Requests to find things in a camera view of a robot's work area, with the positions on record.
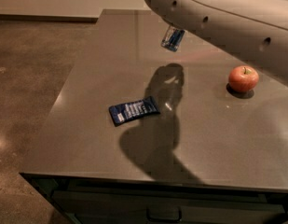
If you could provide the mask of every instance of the candy bar wrapper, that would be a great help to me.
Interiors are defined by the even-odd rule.
[[[144,116],[160,114],[160,111],[154,98],[149,96],[143,100],[110,106],[109,113],[118,126]]]

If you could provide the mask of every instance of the baseboard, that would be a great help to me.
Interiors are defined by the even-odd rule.
[[[63,16],[35,16],[0,14],[2,21],[57,21],[57,22],[97,22],[98,18],[90,17],[63,17]]]

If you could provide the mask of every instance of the table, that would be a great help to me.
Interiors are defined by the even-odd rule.
[[[239,97],[226,84],[241,61],[189,33],[177,52],[167,51],[160,46],[167,27],[151,11],[103,12],[34,141],[22,176],[75,223],[88,223],[93,213],[77,208],[84,212],[77,217],[75,211],[76,200],[84,202],[90,195],[82,195],[89,191],[95,193],[91,202],[106,200],[98,191],[113,204],[124,203],[135,190],[135,196],[181,201],[182,193],[193,199],[221,194],[219,201],[231,197],[269,208],[276,202],[273,212],[281,210],[288,218],[288,205],[282,209],[288,200],[288,86],[256,67],[258,85]],[[160,115],[115,127],[109,106],[149,95]],[[123,198],[111,201],[110,193]],[[70,208],[63,208],[67,203]],[[184,205],[188,202],[173,207],[174,217],[161,219],[177,220]],[[110,209],[103,209],[104,217],[117,217]],[[152,221],[162,217],[148,210],[145,216]],[[108,223],[104,217],[101,223]]]

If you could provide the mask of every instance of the drawer handle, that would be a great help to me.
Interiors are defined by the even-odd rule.
[[[179,217],[177,219],[161,219],[161,218],[153,218],[150,215],[150,210],[146,209],[146,218],[150,222],[158,222],[158,223],[179,223],[182,220],[182,211],[181,208],[178,208]]]

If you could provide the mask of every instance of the table drawer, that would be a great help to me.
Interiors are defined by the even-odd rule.
[[[81,223],[282,223],[283,207],[269,203],[235,203],[164,197],[55,191],[52,199]]]

